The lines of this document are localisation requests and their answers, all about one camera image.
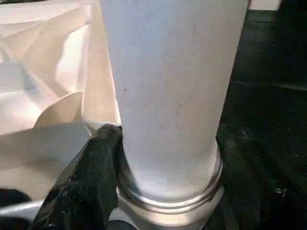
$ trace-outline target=white cylinder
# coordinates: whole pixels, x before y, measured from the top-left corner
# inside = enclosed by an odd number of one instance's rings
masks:
[[[100,0],[126,158],[123,185],[157,207],[204,194],[248,0]]]

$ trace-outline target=dark floor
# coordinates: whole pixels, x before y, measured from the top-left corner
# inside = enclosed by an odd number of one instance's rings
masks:
[[[225,196],[205,229],[307,229],[307,13],[249,11],[217,139]]]

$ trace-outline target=gloved hand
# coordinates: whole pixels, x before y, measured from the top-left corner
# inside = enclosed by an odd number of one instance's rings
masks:
[[[121,127],[104,125],[62,172],[29,230],[133,230],[108,220],[118,205],[117,158],[122,151]]]

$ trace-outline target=metal base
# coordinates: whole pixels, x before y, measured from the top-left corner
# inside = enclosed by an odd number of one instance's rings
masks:
[[[118,208],[110,219],[126,221],[139,230],[200,230],[224,193],[219,183],[223,164],[218,148],[216,156],[214,173],[207,188],[202,194],[185,201],[168,203],[146,199],[121,181],[117,189]]]
[[[138,230],[200,230],[208,221],[224,194],[220,186],[212,199],[190,211],[178,214],[163,214],[141,207],[137,201],[131,201],[118,190],[118,208],[111,214],[110,220],[123,220]]]

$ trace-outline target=white cylindrical column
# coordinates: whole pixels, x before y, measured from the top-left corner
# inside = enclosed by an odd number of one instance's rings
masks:
[[[248,0],[100,0],[124,134],[121,182],[193,205],[221,172],[215,135]]]

